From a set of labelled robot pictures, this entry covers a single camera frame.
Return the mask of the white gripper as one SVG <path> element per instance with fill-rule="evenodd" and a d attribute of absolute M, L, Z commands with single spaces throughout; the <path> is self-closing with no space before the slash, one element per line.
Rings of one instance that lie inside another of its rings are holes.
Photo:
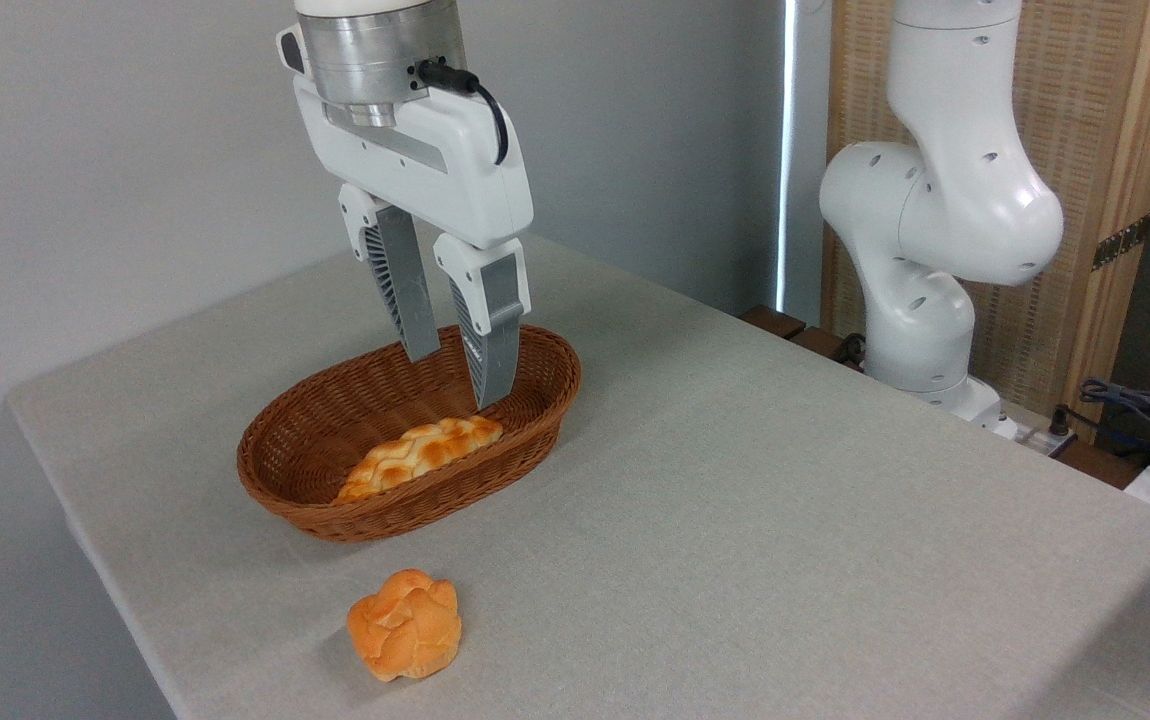
<path fill-rule="evenodd" d="M 514 386 L 521 316 L 531 311 L 523 245 L 511 240 L 534 219 L 514 124 L 505 122 L 508 151 L 496 164 L 496 118 L 478 97 L 432 89 L 398 105 L 394 127 L 374 128 L 351 124 L 304 76 L 293 91 L 313 150 L 347 182 L 338 202 L 348 242 L 412 363 L 440 340 L 411 214 L 448 232 L 434 255 L 450 279 L 476 406 L 501 401 Z"/>

